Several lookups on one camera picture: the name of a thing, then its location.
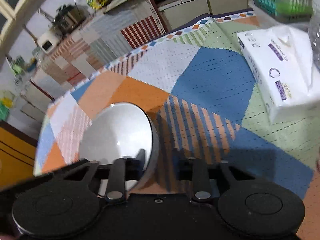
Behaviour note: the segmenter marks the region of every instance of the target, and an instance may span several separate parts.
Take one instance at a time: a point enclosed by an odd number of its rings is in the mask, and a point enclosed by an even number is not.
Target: round black disc
[[[98,215],[99,199],[81,181],[49,181],[18,197],[12,206],[17,226],[33,237],[53,239],[82,231]]]
[[[302,200],[271,182],[239,181],[218,201],[218,211],[233,229],[260,238],[276,238],[297,230],[305,215]]]

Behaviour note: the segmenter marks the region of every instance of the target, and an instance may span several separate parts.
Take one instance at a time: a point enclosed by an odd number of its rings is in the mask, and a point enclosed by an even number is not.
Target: tissue pack
[[[237,36],[271,124],[320,116],[320,74],[307,33],[280,25]]]

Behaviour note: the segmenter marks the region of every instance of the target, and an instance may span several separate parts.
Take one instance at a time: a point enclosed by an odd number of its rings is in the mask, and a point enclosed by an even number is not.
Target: bowl
[[[127,191],[142,187],[153,175],[159,139],[152,121],[140,107],[121,102],[111,104],[92,121],[80,142],[79,158],[112,164],[119,158],[135,158],[140,149],[145,150],[143,176],[139,181],[126,181]],[[103,181],[100,190],[105,190],[106,185],[107,181]]]

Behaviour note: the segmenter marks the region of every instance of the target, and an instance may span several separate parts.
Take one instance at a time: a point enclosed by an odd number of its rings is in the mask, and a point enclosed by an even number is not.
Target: patchwork tablecloth
[[[158,167],[139,192],[186,192],[177,181],[177,148],[207,163],[227,160],[299,195],[306,217],[302,239],[319,239],[319,118],[268,123],[236,33],[257,28],[252,11],[208,17],[143,45],[95,72],[47,110],[35,175],[77,160],[84,130],[111,103],[139,105],[160,139]]]

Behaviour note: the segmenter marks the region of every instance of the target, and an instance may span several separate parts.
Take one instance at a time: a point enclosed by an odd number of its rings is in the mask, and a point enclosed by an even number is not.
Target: dish rack
[[[312,16],[312,0],[253,0],[276,21],[293,23],[309,21]]]

